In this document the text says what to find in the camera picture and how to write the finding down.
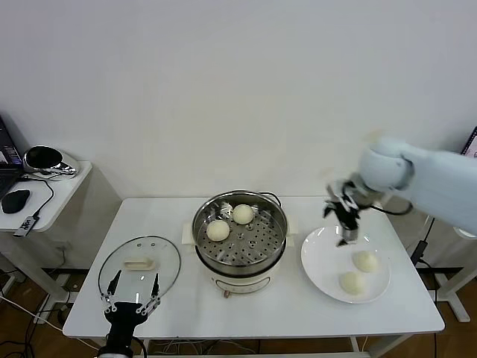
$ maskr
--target cable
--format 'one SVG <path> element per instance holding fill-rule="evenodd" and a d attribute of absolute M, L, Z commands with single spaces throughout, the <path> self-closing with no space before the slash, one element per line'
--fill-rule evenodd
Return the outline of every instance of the cable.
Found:
<path fill-rule="evenodd" d="M 153 345 L 167 345 L 166 348 L 164 348 L 163 351 L 154 351 L 152 352 L 153 354 L 178 354 L 178 348 L 181 346 L 181 345 L 193 345 L 194 346 L 194 349 L 195 351 L 197 351 L 198 353 L 198 350 L 197 350 L 197 347 L 195 346 L 195 344 L 198 344 L 198 343 L 204 343 L 204 342 L 208 342 L 209 340 L 208 339 L 202 339 L 200 341 L 191 341 L 191 340 L 184 340 L 184 341 L 177 341 L 176 339 L 173 339 L 171 340 L 170 342 L 166 342 L 166 343 L 156 343 L 154 341 L 151 341 L 151 344 Z M 169 349 L 174 346 L 174 347 L 177 347 L 177 350 L 176 352 L 169 352 Z M 200 354 L 203 354 L 203 350 L 202 350 L 202 347 L 200 346 Z"/>
<path fill-rule="evenodd" d="M 434 225 L 434 222 L 435 222 L 435 218 L 432 218 L 431 224 L 429 225 L 429 229 L 427 229 L 426 237 L 424 237 L 424 242 L 427 242 L 427 237 L 429 236 L 429 233 L 431 232 L 432 225 Z"/>
<path fill-rule="evenodd" d="M 50 197 L 46 199 L 46 201 L 32 215 L 35 219 L 38 219 L 40 210 L 54 197 L 54 190 L 51 188 L 50 184 L 45 179 L 33 179 L 33 178 L 21 177 L 21 178 L 18 178 L 17 181 L 42 181 L 50 189 L 50 192 L 51 192 Z"/>
<path fill-rule="evenodd" d="M 366 342 L 367 342 L 367 336 L 366 336 L 366 338 L 364 339 L 363 346 L 361 347 L 361 352 L 364 352 L 364 346 L 366 345 Z"/>
<path fill-rule="evenodd" d="M 63 266 L 66 263 L 66 253 L 65 253 L 65 248 L 61 248 L 61 254 L 63 256 L 63 260 L 61 261 L 61 264 L 59 264 L 57 267 L 53 268 L 48 274 L 52 274 L 56 270 L 58 270 L 61 266 Z"/>
<path fill-rule="evenodd" d="M 24 342 L 16 342 L 16 341 L 3 341 L 3 342 L 0 343 L 0 345 L 6 345 L 6 344 L 25 345 Z M 25 356 L 25 351 L 23 351 L 23 352 L 12 352 L 12 353 L 10 353 L 10 355 L 11 354 L 21 354 L 24 357 Z"/>
<path fill-rule="evenodd" d="M 138 342 L 139 345 L 141 346 L 142 356 L 143 356 L 144 358 L 148 358 L 148 350 L 146 349 L 144 343 L 142 343 L 141 339 L 139 339 L 139 338 L 137 338 L 137 337 L 135 337 L 135 336 L 133 336 L 133 339 L 134 339 L 136 342 Z"/>
<path fill-rule="evenodd" d="M 6 297 L 3 297 L 2 299 L 6 300 L 6 302 L 10 302 L 11 304 L 17 306 L 18 308 L 20 308 L 21 310 L 25 311 L 27 314 L 33 316 L 34 318 L 37 318 L 39 319 L 40 321 L 44 321 L 48 326 L 54 328 L 55 330 L 58 330 L 60 331 L 61 333 L 63 333 L 63 330 L 61 328 L 58 328 L 57 326 L 55 326 L 54 324 L 51 324 L 50 322 L 48 322 L 48 320 L 44 319 L 43 317 L 40 317 L 39 315 L 35 315 L 33 314 L 32 312 L 30 312 L 29 310 L 27 310 L 26 308 L 24 308 L 23 306 L 20 306 L 19 304 L 13 302 L 13 301 L 10 301 L 8 298 Z M 92 345 L 90 345 L 89 343 L 85 342 L 84 340 L 82 339 L 79 339 L 79 338 L 75 338 L 76 340 L 80 341 L 81 343 L 83 343 L 84 345 L 87 345 L 88 347 L 92 348 L 92 349 L 95 349 L 95 350 L 98 350 L 97 347 L 93 347 Z"/>
<path fill-rule="evenodd" d="M 424 229 L 426 228 L 427 222 L 429 221 L 430 218 L 431 218 L 431 216 L 430 216 L 430 215 L 427 215 L 426 220 L 424 221 L 423 226 L 419 229 L 419 233 L 417 233 L 417 235 L 416 235 L 417 239 L 415 239 L 414 241 L 412 241 L 410 244 L 408 244 L 408 245 L 405 247 L 405 250 L 406 250 L 406 251 L 407 251 L 412 245 L 414 245 L 417 241 L 419 241 L 419 238 L 421 237 L 421 234 L 423 233 Z"/>
<path fill-rule="evenodd" d="M 207 348 L 204 351 L 204 354 L 209 354 L 210 351 L 214 348 L 214 346 L 218 343 L 218 340 L 212 342 L 210 345 L 207 346 Z"/>
<path fill-rule="evenodd" d="M 72 292 L 71 292 L 67 287 L 64 287 L 64 288 L 68 291 L 68 298 L 66 299 L 66 303 L 65 303 L 65 305 L 67 305 L 67 304 L 68 304 L 68 301 L 69 301 L 69 299 L 70 299 L 70 297 L 71 297 L 71 295 L 72 295 Z M 58 311 L 58 313 L 60 313 L 60 312 L 63 311 L 62 309 L 59 309 L 59 310 L 40 310 L 40 311 L 39 311 L 39 308 L 41 307 L 42 303 L 43 303 L 43 300 L 40 301 L 39 305 L 38 305 L 37 308 L 35 309 L 35 313 L 36 313 L 37 315 L 38 315 L 38 314 L 41 314 L 41 313 L 43 313 L 43 312 Z M 63 326 L 63 325 L 65 324 L 65 320 L 61 321 L 61 320 L 60 320 L 60 317 L 58 317 L 58 316 L 57 316 L 57 318 L 58 318 L 58 321 L 59 321 L 59 322 L 62 324 L 62 326 Z M 33 349 L 32 349 L 33 345 L 31 344 L 31 340 L 33 339 L 33 336 L 34 336 L 34 334 L 35 334 L 35 330 L 36 330 L 37 327 L 38 327 L 38 324 L 35 324 L 35 325 L 34 325 L 33 330 L 31 331 L 30 338 L 28 338 L 28 340 L 27 340 L 27 337 L 28 337 L 28 329 L 29 329 L 29 327 L 31 326 L 31 324 L 33 323 L 33 321 L 34 321 L 34 320 L 31 319 L 30 322 L 28 323 L 27 330 L 25 331 L 25 341 L 27 342 L 28 345 L 31 346 L 31 353 L 32 353 L 32 356 L 34 357 L 34 352 L 33 352 Z"/>
<path fill-rule="evenodd" d="M 25 355 L 22 352 L 11 352 L 11 353 L 7 354 L 6 356 L 4 356 L 3 358 L 7 358 L 7 357 L 11 356 L 12 354 L 19 354 L 21 357 L 25 357 Z"/>
<path fill-rule="evenodd" d="M 3 292 L 3 286 L 2 286 L 1 283 L 0 283 L 0 293 L 1 293 L 1 296 L 0 296 L 0 301 L 1 301 L 3 298 L 5 298 L 5 292 Z M 21 312 L 21 310 L 19 310 L 17 307 L 12 306 L 11 304 L 9 304 L 9 305 L 10 305 L 10 307 L 12 307 L 14 310 L 17 310 L 17 311 L 20 311 L 20 312 Z"/>
<path fill-rule="evenodd" d="M 202 343 L 199 343 L 199 355 L 202 355 L 203 354 L 203 347 L 202 347 Z"/>
<path fill-rule="evenodd" d="M 33 175 L 33 176 L 35 176 L 35 177 L 37 177 L 37 178 L 43 179 L 43 178 L 40 177 L 39 175 L 36 175 L 36 174 L 31 174 L 31 175 Z M 53 176 L 48 177 L 48 178 L 45 178 L 45 179 L 48 179 L 48 180 L 51 180 L 51 181 L 61 181 L 61 180 L 53 180 L 53 178 L 55 178 L 55 177 L 61 177 L 61 176 L 62 176 L 62 174 L 56 174 L 56 175 L 53 175 Z"/>
<path fill-rule="evenodd" d="M 273 194 L 272 192 L 260 192 L 260 194 L 273 196 L 275 200 L 278 201 L 278 205 L 282 206 L 282 202 L 280 201 L 280 199 L 278 199 L 278 196 L 276 194 Z"/>
<path fill-rule="evenodd" d="M 39 310 L 40 310 L 40 307 L 43 305 L 43 301 L 45 300 L 45 297 L 48 297 L 48 295 L 45 295 L 41 300 L 40 302 L 37 304 L 37 307 L 35 308 L 34 312 L 36 314 L 38 314 Z M 30 334 L 30 337 L 28 337 L 28 331 L 30 330 L 30 327 L 31 325 L 34 323 L 34 318 L 32 317 L 30 319 L 30 321 L 28 322 L 28 326 L 27 326 L 27 329 L 25 330 L 25 338 L 24 338 L 24 342 L 25 342 L 25 349 L 23 351 L 23 353 L 27 356 L 28 355 L 28 345 L 30 345 L 30 354 L 31 356 L 34 358 L 35 357 L 35 352 L 33 350 L 33 345 L 31 344 L 31 340 L 33 339 L 33 335 L 35 333 L 35 330 L 38 326 L 38 324 L 34 324 L 33 326 L 33 330 L 31 331 L 31 334 Z"/>
<path fill-rule="evenodd" d="M 189 341 L 188 339 L 187 339 L 187 342 L 194 348 L 195 353 L 199 355 L 199 350 L 197 349 L 197 347 L 195 347 L 194 342 Z"/>
<path fill-rule="evenodd" d="M 427 267 L 429 267 L 431 270 L 434 270 L 426 261 L 423 259 L 419 260 L 420 263 L 423 263 Z M 437 279 L 435 278 L 435 274 L 433 273 L 432 276 L 434 277 L 434 305 L 437 308 L 437 311 L 439 311 L 439 307 L 437 306 Z M 434 358 L 437 358 L 437 333 L 434 333 Z"/>
<path fill-rule="evenodd" d="M 370 205 L 369 207 L 370 207 L 371 209 L 378 210 L 378 211 L 380 211 L 381 213 L 388 214 L 388 215 L 395 215 L 395 216 L 407 215 L 407 214 L 409 214 L 409 213 L 414 209 L 414 207 L 412 206 L 411 203 L 409 203 L 408 207 L 407 207 L 405 210 L 399 211 L 399 212 L 397 212 L 397 213 L 392 212 L 392 211 L 387 211 L 387 210 L 381 209 L 380 207 L 375 207 L 374 205 Z"/>
<path fill-rule="evenodd" d="M 239 347 L 239 348 L 241 348 L 241 349 L 243 349 L 243 350 L 245 350 L 245 351 L 249 351 L 249 352 L 251 352 L 252 354 L 256 354 L 256 352 L 255 352 L 253 349 L 247 348 L 247 347 L 245 347 L 244 345 L 241 345 L 240 343 L 237 343 L 237 342 L 234 342 L 234 341 L 228 341 L 228 340 L 223 341 L 223 340 L 221 340 L 221 341 L 219 341 L 219 342 L 228 343 L 228 344 L 230 344 L 230 345 L 235 345 L 235 346 L 237 346 L 237 347 Z"/>

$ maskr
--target white wall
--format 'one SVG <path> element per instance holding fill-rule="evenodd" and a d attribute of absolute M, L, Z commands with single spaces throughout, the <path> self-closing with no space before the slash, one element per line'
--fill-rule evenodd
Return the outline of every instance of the white wall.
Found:
<path fill-rule="evenodd" d="M 319 195 L 381 134 L 460 149 L 476 19 L 473 0 L 3 1 L 0 109 L 121 198 Z"/>

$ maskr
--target floor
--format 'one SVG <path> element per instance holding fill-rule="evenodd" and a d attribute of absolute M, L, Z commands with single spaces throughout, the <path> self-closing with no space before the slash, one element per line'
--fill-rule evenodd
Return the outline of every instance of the floor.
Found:
<path fill-rule="evenodd" d="M 429 288 L 433 288 L 433 280 L 430 274 L 421 275 L 424 282 Z M 84 280 L 84 275 L 73 275 L 67 283 L 68 289 L 79 291 Z M 0 283 L 4 283 L 7 277 L 0 274 Z M 437 335 L 437 356 L 439 358 L 465 358 L 477 357 L 477 280 L 473 280 L 458 293 L 467 312 L 471 318 L 470 323 L 459 323 L 449 306 L 445 303 L 438 304 L 439 310 L 446 322 L 446 329 Z M 44 291 L 35 283 L 26 280 L 24 283 L 17 283 L 8 293 L 7 297 L 21 304 L 29 310 L 35 310 L 40 301 L 45 297 Z M 31 354 L 22 355 L 23 345 L 13 343 L 5 343 L 5 341 L 24 342 L 25 331 L 31 321 L 31 317 L 26 313 L 15 310 L 11 305 L 2 301 L 0 303 L 0 357 L 71 357 L 84 358 L 94 357 L 95 352 L 91 348 L 83 345 L 77 340 L 68 339 L 51 327 L 41 324 L 37 325 L 31 338 L 31 345 L 34 349 L 34 356 Z M 60 327 L 57 319 L 57 312 L 51 314 L 50 320 L 52 324 Z M 30 326 L 29 336 L 33 329 Z M 369 347 L 375 339 L 370 337 L 366 346 Z M 236 345 L 236 343 L 249 348 L 251 351 Z M 358 339 L 361 347 L 364 337 Z M 140 352 L 139 346 L 133 345 L 137 353 Z M 258 340 L 242 340 L 235 342 L 216 342 L 206 341 L 198 342 L 195 345 L 190 342 L 182 342 L 181 344 L 170 344 L 169 341 L 155 341 L 151 343 L 150 354 L 168 350 L 181 354 L 196 354 L 197 352 L 206 352 L 209 354 L 247 354 L 252 351 L 261 354 L 284 354 L 284 353 L 317 353 L 317 352 L 333 352 L 333 351 L 351 351 L 349 339 L 262 339 Z M 385 358 L 402 358 L 402 357 L 429 357 L 434 356 L 434 336 L 432 334 L 413 336 L 406 342 L 394 348 Z"/>

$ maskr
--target small white desk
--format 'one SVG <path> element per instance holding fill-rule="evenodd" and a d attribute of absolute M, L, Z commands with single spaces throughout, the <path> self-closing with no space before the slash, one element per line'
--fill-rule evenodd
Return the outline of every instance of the small white desk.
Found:
<path fill-rule="evenodd" d="M 34 231 L 42 232 L 48 230 L 50 226 L 53 225 L 63 208 L 68 204 L 69 199 L 71 199 L 91 171 L 92 165 L 90 162 L 79 163 L 80 172 L 74 178 L 63 181 L 48 181 L 51 188 L 54 190 L 54 197 L 41 209 L 40 220 L 35 224 L 33 228 Z M 28 198 L 25 207 L 18 213 L 5 214 L 0 210 L 0 231 L 11 233 L 16 231 L 25 218 L 33 215 L 51 194 L 50 189 L 45 183 L 39 181 L 17 183 L 10 191 L 12 192 L 20 189 L 30 190 L 30 197 Z M 69 293 L 61 287 L 61 283 L 66 281 L 65 277 L 61 277 L 58 283 L 52 280 L 40 268 L 37 260 L 22 249 L 21 245 L 18 245 L 17 242 L 19 240 L 22 240 L 22 238 L 14 237 L 13 234 L 3 235 L 2 240 L 0 240 L 0 252 L 51 296 L 48 307 L 44 305 L 42 310 L 48 310 L 49 306 L 54 305 L 54 302 L 65 302 L 68 298 L 69 301 L 73 301 L 75 299 L 74 295 L 69 295 Z M 11 286 L 14 280 L 15 277 L 12 276 L 8 281 L 8 287 Z"/>

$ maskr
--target table leg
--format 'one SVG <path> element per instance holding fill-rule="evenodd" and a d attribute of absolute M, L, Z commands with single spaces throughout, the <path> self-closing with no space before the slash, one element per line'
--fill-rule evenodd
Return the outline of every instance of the table leg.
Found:
<path fill-rule="evenodd" d="M 144 344 L 146 348 L 146 353 L 149 352 L 149 344 L 151 343 L 151 340 L 145 339 L 144 341 L 142 341 L 142 343 Z"/>
<path fill-rule="evenodd" d="M 56 282 L 60 284 L 61 286 L 65 286 L 68 279 L 69 279 L 69 274 L 60 274 L 58 275 Z M 45 320 L 48 320 L 48 317 L 51 314 L 51 310 L 54 308 L 55 304 L 73 304 L 77 296 L 78 296 L 78 292 L 69 292 L 68 298 L 67 298 L 68 301 L 56 301 L 50 295 L 46 296 L 45 300 L 43 300 L 43 303 L 39 309 L 39 311 L 44 311 L 38 315 L 42 319 L 35 318 L 33 320 L 33 323 L 44 324 Z"/>
<path fill-rule="evenodd" d="M 355 336 L 350 337 L 351 347 L 353 347 L 353 352 L 359 352 L 358 341 Z"/>
<path fill-rule="evenodd" d="M 456 274 L 456 276 L 464 270 L 466 269 L 463 268 L 462 270 L 460 270 L 459 273 Z M 447 280 L 445 274 L 434 274 L 435 279 L 440 286 L 440 288 L 437 290 L 437 302 L 447 302 L 450 305 L 450 308 L 452 308 L 452 311 L 454 312 L 455 317 L 459 322 L 470 322 L 470 316 L 465 310 L 464 305 L 462 304 L 461 300 L 455 292 L 462 286 L 464 286 L 466 283 L 468 283 L 470 280 L 472 280 L 476 274 L 477 271 L 464 272 L 462 275 L 460 275 L 460 277 L 457 277 L 456 280 L 454 280 L 456 276 L 454 276 L 450 280 Z M 431 295 L 432 300 L 434 300 L 435 291 L 433 289 L 430 289 L 428 291 Z"/>
<path fill-rule="evenodd" d="M 8 291 L 10 291 L 15 281 L 16 278 L 14 276 L 10 276 L 7 283 L 1 287 L 0 297 L 3 297 L 3 295 L 7 295 Z"/>
<path fill-rule="evenodd" d="M 3 255 L 0 254 L 0 269 L 3 272 L 10 272 L 16 270 L 16 267 L 13 266 L 10 261 L 8 261 Z M 15 277 L 15 280 L 17 282 L 24 282 L 26 279 L 26 276 L 20 271 L 12 272 L 9 275 L 10 277 Z"/>
<path fill-rule="evenodd" d="M 412 334 L 403 334 L 402 336 L 382 337 L 377 343 L 370 346 L 369 354 L 372 358 L 378 358 L 411 336 Z"/>
<path fill-rule="evenodd" d="M 54 300 L 66 301 L 68 292 L 49 277 L 40 268 L 37 261 L 16 240 L 18 239 L 5 235 L 2 240 L 2 246 L 4 245 L 4 247 L 2 247 L 1 254 L 44 289 Z"/>

